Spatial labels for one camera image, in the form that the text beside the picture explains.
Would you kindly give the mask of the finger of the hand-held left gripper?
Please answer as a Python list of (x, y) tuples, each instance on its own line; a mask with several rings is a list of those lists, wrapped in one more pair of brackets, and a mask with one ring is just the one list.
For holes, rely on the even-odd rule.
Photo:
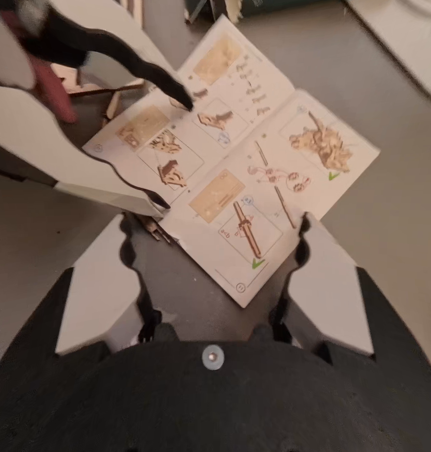
[(111, 164), (75, 147), (50, 110), (26, 91), (0, 86), (0, 147), (56, 180), (54, 188), (63, 193), (152, 218), (169, 209), (122, 180)]
[(179, 76), (116, 1), (0, 1), (0, 111), (20, 111), (37, 84), (33, 57), (77, 69), (104, 91), (148, 81), (191, 111)]

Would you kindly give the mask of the paper instruction sheet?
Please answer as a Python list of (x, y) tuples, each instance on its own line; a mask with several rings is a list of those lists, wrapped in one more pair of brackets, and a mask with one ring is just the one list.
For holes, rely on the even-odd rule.
[(170, 206), (161, 228), (242, 308), (380, 150), (254, 47), (225, 16), (180, 68), (187, 111), (154, 89), (83, 151)]

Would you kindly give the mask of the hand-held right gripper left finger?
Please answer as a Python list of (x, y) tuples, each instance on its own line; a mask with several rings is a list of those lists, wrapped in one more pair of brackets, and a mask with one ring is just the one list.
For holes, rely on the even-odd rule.
[(116, 215), (73, 264), (56, 354), (98, 342), (117, 353), (152, 339), (162, 314), (134, 267), (132, 232), (129, 216)]

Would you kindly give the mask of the small wooden model part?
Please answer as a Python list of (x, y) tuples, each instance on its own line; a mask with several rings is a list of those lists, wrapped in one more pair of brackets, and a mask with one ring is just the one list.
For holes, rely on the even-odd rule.
[(144, 215), (137, 215), (137, 219), (143, 229), (156, 241), (165, 241), (169, 245), (174, 243), (173, 238), (165, 233), (153, 218)]

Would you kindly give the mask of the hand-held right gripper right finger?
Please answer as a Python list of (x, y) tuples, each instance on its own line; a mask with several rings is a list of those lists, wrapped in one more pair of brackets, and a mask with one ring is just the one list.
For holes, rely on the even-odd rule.
[(357, 264), (310, 212), (302, 217), (295, 260), (269, 313), (275, 340), (311, 352), (333, 343), (373, 356)]

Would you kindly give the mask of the white rounded mat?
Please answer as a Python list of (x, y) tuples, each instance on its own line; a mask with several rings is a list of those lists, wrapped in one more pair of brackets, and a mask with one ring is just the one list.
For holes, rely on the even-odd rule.
[(431, 97), (431, 0), (349, 0), (347, 4)]

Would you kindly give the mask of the pale wooden piece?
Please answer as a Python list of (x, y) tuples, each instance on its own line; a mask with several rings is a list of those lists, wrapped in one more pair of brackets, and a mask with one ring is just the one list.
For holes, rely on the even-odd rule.
[(117, 90), (112, 94), (111, 100), (103, 114), (102, 126), (106, 126), (110, 121), (112, 121), (117, 116), (117, 111), (119, 110), (119, 104), (121, 101), (121, 90)]

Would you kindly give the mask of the laser-cut plywood sheet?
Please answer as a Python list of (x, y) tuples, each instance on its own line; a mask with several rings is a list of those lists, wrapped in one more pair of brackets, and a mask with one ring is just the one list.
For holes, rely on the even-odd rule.
[[(119, 0), (118, 3), (129, 12), (134, 21), (140, 25), (140, 28), (143, 28), (143, 1)], [(55, 63), (51, 64), (51, 68), (55, 75), (61, 80), (66, 93), (70, 96), (83, 96), (112, 90), (111, 88), (92, 83), (94, 79), (83, 75), (80, 69)]]

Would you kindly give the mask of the dark pink object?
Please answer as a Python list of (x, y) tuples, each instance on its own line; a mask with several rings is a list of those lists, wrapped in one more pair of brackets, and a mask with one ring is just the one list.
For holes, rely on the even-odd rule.
[(78, 116), (71, 104), (70, 96), (66, 93), (61, 79), (55, 74), (51, 64), (32, 54), (27, 55), (36, 77), (37, 92), (44, 104), (58, 120), (68, 124), (76, 123)]

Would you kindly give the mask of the dark cardboard box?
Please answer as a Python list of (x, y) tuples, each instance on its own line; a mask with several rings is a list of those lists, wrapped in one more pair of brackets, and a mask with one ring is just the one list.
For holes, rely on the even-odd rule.
[(193, 24), (199, 16), (205, 15), (215, 22), (220, 16), (225, 15), (233, 24), (238, 24), (252, 16), (326, 2), (326, 0), (185, 0), (184, 20), (187, 24)]

